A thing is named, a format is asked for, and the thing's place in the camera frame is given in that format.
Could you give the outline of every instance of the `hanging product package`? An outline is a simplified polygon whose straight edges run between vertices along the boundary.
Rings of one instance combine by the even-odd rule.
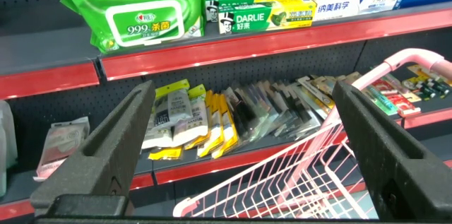
[[[37,166],[36,182],[46,180],[88,137],[90,122],[87,117],[72,122],[59,122],[51,125],[42,150],[41,161]]]
[[[179,121],[193,117],[189,89],[189,81],[184,79],[155,90],[152,111],[152,114],[155,115],[154,129],[169,128]]]
[[[13,113],[4,100],[0,100],[0,127],[3,127],[6,135],[6,168],[10,168],[17,161],[16,132]]]
[[[235,129],[234,120],[232,119],[224,94],[220,95],[220,112],[223,124],[224,141],[221,147],[212,152],[212,158],[214,159],[223,156],[239,145],[237,130]]]
[[[93,31],[102,53],[126,47],[200,37],[206,0],[61,0]]]
[[[174,127],[173,147],[206,137],[209,132],[206,114],[206,88],[204,85],[189,90],[193,118],[181,121]]]
[[[212,114],[210,137],[203,145],[198,146],[197,155],[200,158],[212,153],[216,148],[220,147],[225,140],[220,111],[220,96],[217,93],[212,96],[210,111]]]

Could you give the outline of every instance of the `pink shopping cart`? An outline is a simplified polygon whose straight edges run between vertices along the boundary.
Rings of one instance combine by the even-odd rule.
[[[383,64],[355,81],[353,86],[361,90],[410,61],[452,79],[452,64],[445,61],[442,56],[423,49],[405,49],[387,58]],[[396,129],[397,133],[403,134],[400,130],[402,129]],[[427,153],[413,150],[416,144],[412,142],[405,142],[406,149],[403,147],[398,149],[398,146],[392,146],[390,143],[383,145],[376,144],[372,147],[376,147],[375,151],[381,146],[386,147],[388,151],[399,153],[398,158],[401,159],[403,173],[407,173],[408,176],[416,175],[410,173],[409,168],[405,168],[413,164],[410,161],[432,158]],[[363,158],[361,151],[359,158],[355,156],[335,107],[318,132],[294,142],[286,149],[212,189],[192,199],[181,201],[174,208],[173,215],[174,217],[214,218],[378,218],[374,208],[375,201],[373,204],[370,199],[370,196],[373,196],[372,199],[376,197],[369,195],[368,180],[364,182],[365,174],[359,168],[365,165],[366,161],[373,160]],[[386,187],[379,188],[383,191],[392,191],[382,199],[382,202],[387,199],[385,204],[392,205],[394,209],[400,204],[411,204],[408,200],[410,196],[403,197],[400,191],[410,186],[417,188],[416,186],[420,185],[415,186],[405,182],[405,186],[406,188],[400,188],[389,182]],[[429,191],[429,194],[441,197],[435,191]],[[423,193],[419,195],[419,200],[424,199]],[[429,208],[425,206],[421,210],[422,213],[411,214],[428,216],[429,211],[425,209]],[[439,211],[435,214],[440,216],[444,212]]]

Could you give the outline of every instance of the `green wet wipes package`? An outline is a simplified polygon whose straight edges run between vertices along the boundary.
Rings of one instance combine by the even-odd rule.
[[[206,0],[61,0],[102,53],[204,35]]]

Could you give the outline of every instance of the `wire basket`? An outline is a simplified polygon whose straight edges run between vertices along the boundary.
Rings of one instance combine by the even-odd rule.
[[[316,138],[325,139],[325,146],[307,155]],[[218,186],[182,201],[174,209],[174,216],[367,219],[370,214],[375,218],[370,202],[339,120]]]

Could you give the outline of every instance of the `yellow package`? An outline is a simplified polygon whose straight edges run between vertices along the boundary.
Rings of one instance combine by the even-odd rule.
[[[227,106],[226,97],[224,94],[220,95],[220,111],[223,124],[224,142],[221,147],[213,151],[212,158],[219,158],[223,156],[223,154],[231,151],[239,144],[237,130],[235,129],[234,120],[232,119],[232,115],[229,107]]]
[[[164,148],[161,151],[157,151],[149,154],[150,160],[178,160],[182,156],[182,147],[176,148]]]
[[[220,96],[216,93],[212,96],[212,126],[210,127],[210,137],[203,144],[198,146],[198,157],[202,158],[212,153],[220,147],[224,141],[223,125],[220,114]]]
[[[212,97],[213,91],[209,90],[206,93],[206,114],[207,114],[207,122],[208,122],[208,132],[205,136],[199,136],[195,140],[188,142],[184,145],[184,150],[190,150],[196,146],[205,143],[210,138],[210,127],[212,125]]]

